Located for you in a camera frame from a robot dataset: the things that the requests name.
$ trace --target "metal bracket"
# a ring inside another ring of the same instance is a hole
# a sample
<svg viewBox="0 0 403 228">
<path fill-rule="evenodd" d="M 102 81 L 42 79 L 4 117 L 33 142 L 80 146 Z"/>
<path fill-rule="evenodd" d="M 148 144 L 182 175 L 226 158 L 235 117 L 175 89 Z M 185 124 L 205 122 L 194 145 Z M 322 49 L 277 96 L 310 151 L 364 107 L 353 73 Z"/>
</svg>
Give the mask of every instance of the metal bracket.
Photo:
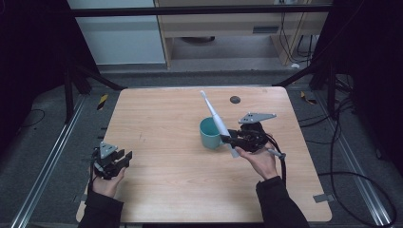
<svg viewBox="0 0 403 228">
<path fill-rule="evenodd" d="M 101 150 L 101 159 L 106 158 L 110 155 L 113 151 L 117 150 L 118 146 L 107 144 L 105 142 L 100 143 L 100 150 Z"/>
<path fill-rule="evenodd" d="M 253 124 L 260 121 L 264 121 L 267 119 L 275 118 L 277 115 L 275 113 L 272 114 L 264 114 L 264 113 L 251 113 L 246 114 L 242 119 L 238 121 L 239 124 Z"/>
<path fill-rule="evenodd" d="M 314 196 L 314 200 L 316 203 L 323 202 L 323 201 L 331 202 L 331 201 L 335 200 L 335 196 L 333 196 L 333 194 L 331 194 L 331 195 L 322 194 L 322 195 Z"/>
</svg>

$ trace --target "black jacket sleeve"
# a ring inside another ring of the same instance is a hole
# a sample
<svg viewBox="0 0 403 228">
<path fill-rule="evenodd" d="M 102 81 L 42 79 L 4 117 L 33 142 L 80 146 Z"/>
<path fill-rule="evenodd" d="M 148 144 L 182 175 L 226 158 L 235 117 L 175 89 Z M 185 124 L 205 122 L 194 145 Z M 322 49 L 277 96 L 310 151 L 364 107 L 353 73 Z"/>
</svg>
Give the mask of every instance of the black jacket sleeve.
<svg viewBox="0 0 403 228">
<path fill-rule="evenodd" d="M 79 228 L 119 228 L 124 204 L 113 198 L 88 191 L 86 209 Z"/>
<path fill-rule="evenodd" d="M 280 177 L 256 185 L 264 227 L 309 227 L 308 221 L 288 195 Z"/>
</svg>

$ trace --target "table surface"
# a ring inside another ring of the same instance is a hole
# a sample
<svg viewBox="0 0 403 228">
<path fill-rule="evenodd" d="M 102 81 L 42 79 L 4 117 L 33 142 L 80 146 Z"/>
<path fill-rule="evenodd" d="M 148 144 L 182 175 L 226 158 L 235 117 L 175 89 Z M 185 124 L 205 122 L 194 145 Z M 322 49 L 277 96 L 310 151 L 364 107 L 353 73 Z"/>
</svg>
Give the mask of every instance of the table surface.
<svg viewBox="0 0 403 228">
<path fill-rule="evenodd" d="M 125 203 L 122 222 L 260 222 L 256 184 L 262 178 L 243 158 L 232 158 L 226 145 L 202 146 L 199 123 L 210 116 L 200 91 L 229 129 L 248 112 L 276 113 L 262 121 L 286 153 L 287 189 L 309 221 L 332 217 L 316 169 L 283 87 L 131 88 L 121 92 L 105 143 L 133 151 L 119 185 Z M 232 96 L 240 97 L 232 104 Z M 280 162 L 277 162 L 280 174 Z M 77 220 L 84 214 L 82 202 Z"/>
</svg>

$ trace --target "white cabinet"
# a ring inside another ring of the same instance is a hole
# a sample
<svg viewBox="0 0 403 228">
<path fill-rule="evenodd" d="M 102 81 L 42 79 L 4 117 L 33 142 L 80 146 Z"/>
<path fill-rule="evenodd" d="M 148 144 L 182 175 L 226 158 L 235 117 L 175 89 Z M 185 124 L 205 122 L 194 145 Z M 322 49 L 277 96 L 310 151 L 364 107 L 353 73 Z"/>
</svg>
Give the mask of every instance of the white cabinet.
<svg viewBox="0 0 403 228">
<path fill-rule="evenodd" d="M 152 8 L 152 0 L 68 0 L 72 9 Z M 165 65 L 156 16 L 77 17 L 98 68 Z"/>
</svg>

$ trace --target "human hand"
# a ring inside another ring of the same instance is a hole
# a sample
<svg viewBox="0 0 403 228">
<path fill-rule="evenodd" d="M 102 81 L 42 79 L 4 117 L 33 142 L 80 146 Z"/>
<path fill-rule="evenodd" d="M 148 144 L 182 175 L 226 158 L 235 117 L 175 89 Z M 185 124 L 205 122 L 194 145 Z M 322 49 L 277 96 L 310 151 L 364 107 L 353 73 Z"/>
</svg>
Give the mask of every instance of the human hand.
<svg viewBox="0 0 403 228">
<path fill-rule="evenodd" d="M 278 176 L 275 155 L 268 152 L 267 149 L 275 148 L 272 144 L 267 143 L 262 149 L 255 153 L 251 153 L 244 151 L 238 146 L 235 147 L 235 150 L 240 154 L 240 156 L 247 159 L 252 164 L 255 171 L 265 180 Z"/>
<path fill-rule="evenodd" d="M 125 176 L 125 170 L 126 168 L 123 167 L 118 176 L 112 178 L 111 180 L 104 180 L 101 177 L 96 177 L 94 174 L 96 178 L 92 183 L 92 191 L 106 197 L 114 198 L 116 190 L 118 189 L 118 184 Z"/>
</svg>

